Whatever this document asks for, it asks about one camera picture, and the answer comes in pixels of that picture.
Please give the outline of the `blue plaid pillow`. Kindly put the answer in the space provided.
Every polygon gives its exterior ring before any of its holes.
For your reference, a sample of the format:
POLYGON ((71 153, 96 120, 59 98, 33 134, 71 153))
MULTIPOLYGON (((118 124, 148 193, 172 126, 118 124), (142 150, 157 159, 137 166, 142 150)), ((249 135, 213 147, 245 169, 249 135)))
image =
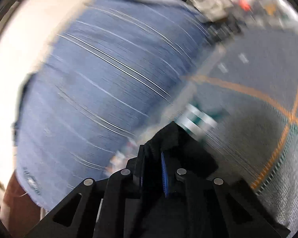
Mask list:
POLYGON ((17 121, 16 176, 51 210, 168 105, 206 41, 181 1, 94 0, 29 80, 17 121))

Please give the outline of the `grey patterned bed sheet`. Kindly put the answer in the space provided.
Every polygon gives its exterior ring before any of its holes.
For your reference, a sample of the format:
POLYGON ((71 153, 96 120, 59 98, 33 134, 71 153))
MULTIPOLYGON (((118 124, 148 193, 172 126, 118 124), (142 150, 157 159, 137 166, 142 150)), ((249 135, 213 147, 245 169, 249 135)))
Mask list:
POLYGON ((245 180, 287 237, 298 237, 298 35, 249 30, 194 65, 136 141, 176 123, 215 160, 209 179, 245 180))

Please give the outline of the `black pants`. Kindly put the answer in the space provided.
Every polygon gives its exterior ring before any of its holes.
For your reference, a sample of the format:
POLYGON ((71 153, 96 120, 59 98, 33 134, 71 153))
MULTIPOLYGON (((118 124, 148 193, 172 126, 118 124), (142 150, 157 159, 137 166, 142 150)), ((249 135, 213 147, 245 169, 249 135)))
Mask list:
POLYGON ((212 237, 215 160, 170 123, 108 182, 100 237, 212 237))

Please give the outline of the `clear plastic bag clutter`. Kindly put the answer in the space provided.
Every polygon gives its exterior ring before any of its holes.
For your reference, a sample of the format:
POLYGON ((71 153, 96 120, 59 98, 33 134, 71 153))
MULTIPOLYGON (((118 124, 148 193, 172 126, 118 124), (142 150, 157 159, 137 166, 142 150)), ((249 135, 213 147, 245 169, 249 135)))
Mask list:
POLYGON ((232 17, 243 25, 284 29, 290 21, 278 0, 248 0, 250 11, 244 11, 231 0, 187 0, 201 14, 204 22, 218 22, 232 17))

